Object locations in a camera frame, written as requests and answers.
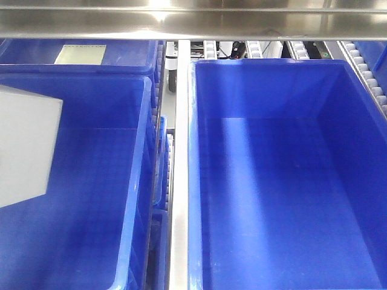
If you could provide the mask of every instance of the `blue plastic bin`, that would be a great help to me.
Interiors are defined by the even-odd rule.
[[[64,45],[106,45],[101,65],[55,65]],[[6,39],[0,45],[0,69],[5,73],[103,73],[140,74],[159,82],[157,40],[108,39]]]
[[[387,91],[387,42],[357,41],[356,48],[364,58],[368,68],[377,79],[383,91]]]
[[[0,208],[0,288],[142,289],[155,131],[142,76],[0,74],[63,99],[47,194]]]
[[[167,119],[160,118],[160,142],[156,159],[155,193],[153,197],[154,208],[165,209],[168,177],[169,147],[167,139]]]
[[[349,64],[193,74],[190,289],[386,288],[387,123]]]
[[[147,268],[147,284],[151,290],[165,290],[168,242],[168,213],[154,209]]]

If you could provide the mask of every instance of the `white label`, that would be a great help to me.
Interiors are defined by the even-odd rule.
[[[64,45],[56,65],[100,65],[106,45]]]
[[[46,193],[62,103],[0,86],[0,207]]]

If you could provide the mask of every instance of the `metal frame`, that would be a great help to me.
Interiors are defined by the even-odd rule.
[[[0,0],[0,37],[387,40],[385,0]]]
[[[190,41],[179,40],[169,290],[188,287],[188,89]]]

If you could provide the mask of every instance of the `black cable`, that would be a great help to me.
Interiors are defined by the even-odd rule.
[[[225,55],[223,57],[219,57],[219,59],[230,59],[231,58],[231,55],[226,56],[227,54],[220,47],[219,47],[219,50]]]
[[[268,42],[268,45],[265,47],[265,49],[263,50],[262,52],[262,57],[264,56],[264,53],[267,51],[268,47],[270,46],[270,44],[272,44],[271,41]]]

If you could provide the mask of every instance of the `bin bottom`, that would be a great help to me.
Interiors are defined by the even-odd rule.
[[[200,128],[204,289],[382,288],[317,120]]]
[[[59,129],[47,194],[0,210],[1,289],[111,286],[136,132]]]

